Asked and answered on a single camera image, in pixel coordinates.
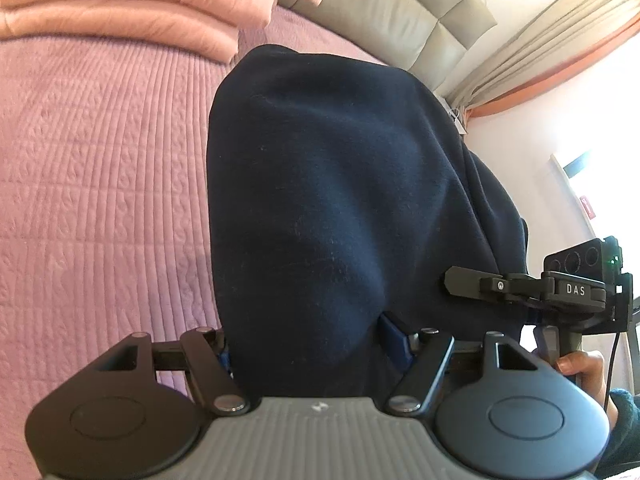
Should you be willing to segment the right hand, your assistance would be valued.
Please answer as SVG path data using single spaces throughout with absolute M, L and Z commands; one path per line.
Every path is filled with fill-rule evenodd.
M 611 401 L 606 385 L 605 360 L 599 351 L 574 351 L 556 360 L 554 368 L 565 377 L 577 375 L 580 388 L 596 400 L 608 416 L 610 428 L 614 429 L 618 409 Z

